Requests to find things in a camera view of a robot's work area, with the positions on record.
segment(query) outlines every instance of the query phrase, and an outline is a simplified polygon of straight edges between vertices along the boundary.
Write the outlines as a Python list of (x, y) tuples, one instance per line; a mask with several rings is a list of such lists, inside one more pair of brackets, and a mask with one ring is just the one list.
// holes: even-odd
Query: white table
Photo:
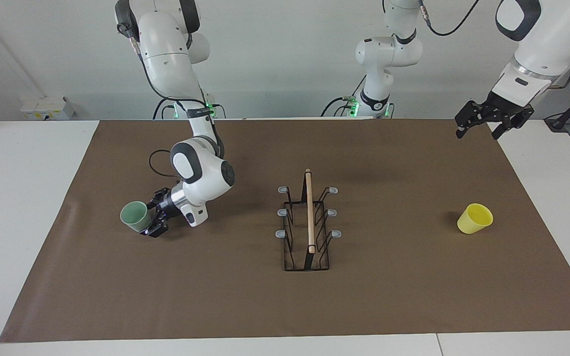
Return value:
[[(0, 333), (96, 127), (0, 122)], [(570, 138), (531, 121), (499, 142), (570, 264)], [(2, 344), (0, 355), (289, 356), (303, 348), (337, 356), (563, 356), (570, 331)]]

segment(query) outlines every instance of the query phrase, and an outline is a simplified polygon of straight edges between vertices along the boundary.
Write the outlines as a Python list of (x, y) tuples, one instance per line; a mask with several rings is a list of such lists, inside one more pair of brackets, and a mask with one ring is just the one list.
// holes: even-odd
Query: cup rack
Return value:
[[(325, 208), (324, 200), (330, 194), (337, 194), (337, 188), (325, 187), (318, 200), (313, 199), (312, 172), (307, 169), (303, 180), (303, 191), (299, 201), (292, 201), (289, 187), (279, 187), (278, 192), (287, 194), (287, 201), (278, 210), (283, 218), (283, 229), (276, 231), (276, 237), (283, 240), (283, 262), (286, 272), (319, 271), (330, 269), (329, 245), (341, 237), (339, 230), (330, 230), (327, 220), (337, 216), (337, 211)], [(307, 239), (305, 250), (302, 239), (294, 239), (294, 208), (307, 206)]]

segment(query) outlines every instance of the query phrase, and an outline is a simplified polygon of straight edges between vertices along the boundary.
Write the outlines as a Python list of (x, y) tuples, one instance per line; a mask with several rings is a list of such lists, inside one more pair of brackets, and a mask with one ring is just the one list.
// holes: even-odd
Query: cable connector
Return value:
[(134, 52), (136, 52), (138, 56), (141, 56), (142, 52), (140, 52), (140, 44), (138, 41), (136, 41), (136, 38), (129, 38), (129, 42), (131, 43), (131, 47), (133, 48)]
[(355, 106), (355, 104), (358, 103), (358, 99), (357, 97), (351, 95), (351, 96), (346, 96), (344, 97), (344, 99), (342, 99), (344, 101), (346, 101), (346, 103), (344, 104), (344, 106), (346, 106), (347, 108), (353, 108)]
[(423, 0), (419, 0), (419, 11), (421, 11), (421, 17), (424, 18), (426, 25), (430, 27), (430, 15), (428, 14), (428, 9), (426, 9), (426, 5), (424, 5)]

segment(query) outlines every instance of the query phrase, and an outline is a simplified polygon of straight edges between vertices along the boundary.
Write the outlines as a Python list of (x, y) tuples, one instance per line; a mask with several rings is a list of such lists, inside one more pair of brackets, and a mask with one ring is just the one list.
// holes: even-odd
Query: green cup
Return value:
[(136, 232), (140, 232), (151, 225), (153, 212), (149, 211), (146, 204), (142, 201), (132, 201), (122, 208), (120, 220), (124, 225), (133, 228)]

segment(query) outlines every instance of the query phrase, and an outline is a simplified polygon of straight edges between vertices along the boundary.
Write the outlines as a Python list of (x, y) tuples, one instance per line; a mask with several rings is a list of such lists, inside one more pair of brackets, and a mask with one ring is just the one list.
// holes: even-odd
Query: plastic cup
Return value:
[(473, 234), (494, 222), (494, 216), (481, 204), (470, 204), (457, 221), (457, 227), (464, 234)]
[(120, 220), (124, 225), (140, 232), (151, 225), (153, 213), (146, 208), (146, 204), (142, 201), (132, 201), (122, 208)]

